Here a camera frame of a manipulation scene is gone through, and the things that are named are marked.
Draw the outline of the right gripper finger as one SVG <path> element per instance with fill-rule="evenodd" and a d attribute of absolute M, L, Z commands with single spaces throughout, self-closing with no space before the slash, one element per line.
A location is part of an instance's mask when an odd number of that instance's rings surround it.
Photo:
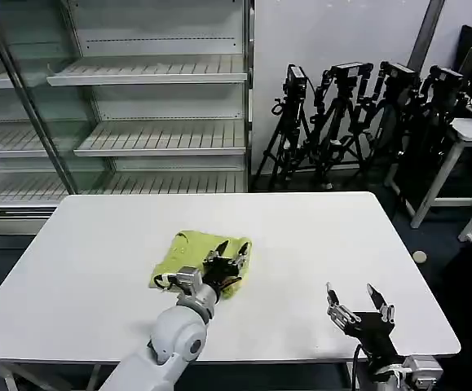
<path fill-rule="evenodd" d="M 327 301 L 329 304 L 327 314 L 342 331 L 349 326 L 359 324 L 359 317 L 345 307 L 338 299 L 330 282 L 326 283 Z"/>
<path fill-rule="evenodd" d="M 395 306 L 390 305 L 384 299 L 384 296 L 370 283 L 367 284 L 368 294 L 381 315 L 382 322 L 384 323 L 395 323 Z"/>

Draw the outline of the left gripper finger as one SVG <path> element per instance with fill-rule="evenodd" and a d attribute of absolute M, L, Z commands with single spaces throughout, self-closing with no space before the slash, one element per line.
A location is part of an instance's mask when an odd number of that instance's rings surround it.
<path fill-rule="evenodd" d="M 218 258 L 222 258 L 223 253 L 225 252 L 228 245 L 229 245 L 229 240 L 228 239 L 224 240 L 215 249 L 212 249 L 207 253 L 205 257 L 205 261 L 214 261 Z"/>
<path fill-rule="evenodd" d="M 232 264 L 237 268 L 242 268 L 247 261 L 249 252 L 249 242 L 244 242 L 237 254 L 232 258 Z"/>

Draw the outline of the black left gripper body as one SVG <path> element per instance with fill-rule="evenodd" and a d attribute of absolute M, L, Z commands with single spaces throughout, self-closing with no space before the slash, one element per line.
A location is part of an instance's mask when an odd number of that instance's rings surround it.
<path fill-rule="evenodd" d="M 232 264 L 232 258 L 222 257 L 214 261 L 203 261 L 202 282 L 211 288 L 227 288 L 242 279 L 240 271 Z"/>

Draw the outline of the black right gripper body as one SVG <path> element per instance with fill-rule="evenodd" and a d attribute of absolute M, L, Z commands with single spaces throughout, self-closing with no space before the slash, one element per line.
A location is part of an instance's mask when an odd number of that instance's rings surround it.
<path fill-rule="evenodd" d="M 356 338 L 368 359 L 395 359 L 398 357 L 390 334 L 395 324 L 383 321 L 378 312 L 354 312 L 360 320 L 348 323 L 344 333 Z"/>

